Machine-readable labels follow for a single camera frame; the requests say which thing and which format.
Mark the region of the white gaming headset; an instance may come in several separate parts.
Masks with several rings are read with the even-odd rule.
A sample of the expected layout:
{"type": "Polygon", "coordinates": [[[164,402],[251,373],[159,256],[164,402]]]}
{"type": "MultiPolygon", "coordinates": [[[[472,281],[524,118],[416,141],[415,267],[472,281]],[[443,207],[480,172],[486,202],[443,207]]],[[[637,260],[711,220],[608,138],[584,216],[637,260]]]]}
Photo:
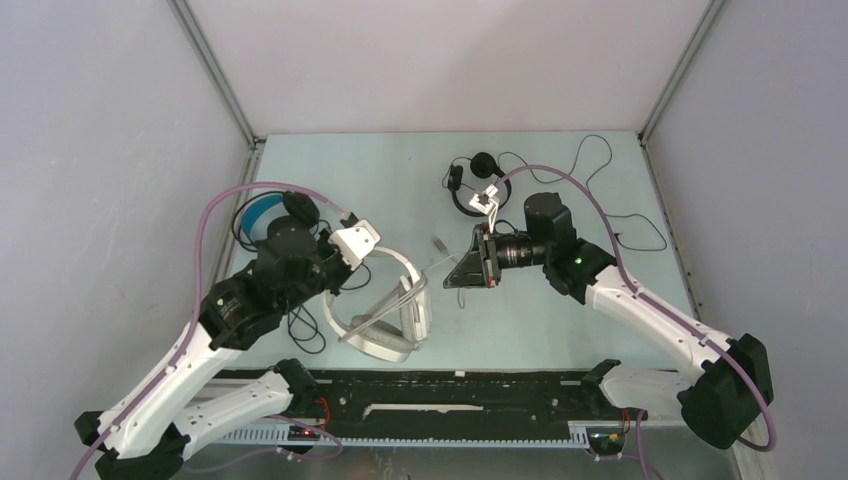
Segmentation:
{"type": "Polygon", "coordinates": [[[398,250],[377,246],[375,255],[398,262],[406,273],[368,311],[348,323],[336,313],[336,295],[324,292],[324,317],[340,343],[378,360],[403,363],[429,337],[432,308],[428,278],[424,270],[398,250]]]}

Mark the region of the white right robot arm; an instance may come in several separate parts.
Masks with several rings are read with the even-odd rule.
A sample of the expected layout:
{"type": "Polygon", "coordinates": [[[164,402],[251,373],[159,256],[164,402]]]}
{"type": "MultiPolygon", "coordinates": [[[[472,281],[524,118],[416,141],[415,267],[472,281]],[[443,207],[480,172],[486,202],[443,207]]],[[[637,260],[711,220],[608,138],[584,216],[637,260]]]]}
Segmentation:
{"type": "Polygon", "coordinates": [[[581,392],[588,414],[606,418],[618,408],[655,404],[715,448],[742,442],[774,399],[765,345],[751,334],[733,338],[654,296],[616,256],[577,235],[571,211],[556,193],[525,200],[525,229],[497,231],[495,192],[489,187],[470,200],[469,211],[484,221],[473,228],[472,243],[444,288],[492,289],[506,270],[540,267],[557,293],[631,328],[676,367],[673,373],[639,371],[618,360],[602,362],[581,392]]]}

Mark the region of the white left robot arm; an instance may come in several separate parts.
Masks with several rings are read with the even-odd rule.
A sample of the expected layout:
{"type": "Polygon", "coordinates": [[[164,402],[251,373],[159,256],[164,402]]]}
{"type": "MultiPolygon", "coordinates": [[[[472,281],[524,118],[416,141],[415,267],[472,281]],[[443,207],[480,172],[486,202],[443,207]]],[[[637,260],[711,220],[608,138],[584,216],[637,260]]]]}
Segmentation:
{"type": "Polygon", "coordinates": [[[317,402],[317,383],[297,359],[269,367],[252,383],[192,405],[289,313],[324,293],[337,294],[378,242],[364,223],[323,230],[292,216],[274,224],[253,260],[198,299],[192,318],[168,353],[124,399],[74,422],[96,451],[102,479],[170,479],[211,441],[276,414],[304,416],[317,402]]]}

